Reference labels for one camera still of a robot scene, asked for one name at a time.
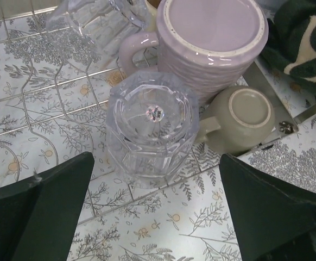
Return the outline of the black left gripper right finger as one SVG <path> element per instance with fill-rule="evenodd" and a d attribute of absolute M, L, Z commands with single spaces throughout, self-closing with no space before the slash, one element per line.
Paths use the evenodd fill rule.
<path fill-rule="evenodd" d="M 228 154 L 219 171 L 243 260 L 316 260 L 316 193 Z"/>

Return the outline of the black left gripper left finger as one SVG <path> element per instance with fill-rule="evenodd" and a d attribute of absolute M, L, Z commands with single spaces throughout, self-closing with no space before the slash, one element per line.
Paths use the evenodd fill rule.
<path fill-rule="evenodd" d="M 0 188 L 0 260 L 66 260 L 94 167 L 90 152 Z"/>

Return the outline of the olive green ceramic mug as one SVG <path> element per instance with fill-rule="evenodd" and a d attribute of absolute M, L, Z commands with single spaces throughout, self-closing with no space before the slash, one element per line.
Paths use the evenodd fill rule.
<path fill-rule="evenodd" d="M 218 154 L 238 156 L 259 145 L 272 132 L 275 112 L 270 100 L 249 86 L 220 92 L 203 112 L 196 144 Z"/>

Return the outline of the steel two-tier dish rack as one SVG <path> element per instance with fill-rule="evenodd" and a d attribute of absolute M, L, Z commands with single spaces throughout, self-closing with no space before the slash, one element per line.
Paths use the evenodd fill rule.
<path fill-rule="evenodd" d="M 184 168 L 163 188 L 133 188 L 115 174 L 105 144 L 105 116 L 110 88 L 124 76 L 115 61 L 104 69 L 93 63 L 81 64 L 81 69 L 62 63 L 42 31 L 49 13 L 33 9 L 11 19 L 0 14 L 0 187 L 90 151 L 96 163 L 80 222 L 127 204 L 121 213 L 138 218 L 156 213 L 163 201 L 189 207 L 196 197 L 206 203 L 196 203 L 192 218 L 193 212 L 204 209 L 211 218 L 210 212 L 220 205 L 209 202 L 225 199 L 217 166 L 220 155 L 207 145 L 193 146 Z M 265 60 L 256 63 L 284 111 L 296 116 L 316 104 L 315 90 L 302 87 Z M 316 192 L 316 117 L 270 145 L 241 158 Z"/>

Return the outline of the clear glass tumbler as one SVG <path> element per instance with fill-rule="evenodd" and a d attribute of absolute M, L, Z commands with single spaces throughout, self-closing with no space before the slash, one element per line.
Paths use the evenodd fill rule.
<path fill-rule="evenodd" d="M 198 98 L 172 73 L 141 70 L 110 90 L 106 147 L 111 165 L 132 187 L 173 180 L 198 130 Z"/>

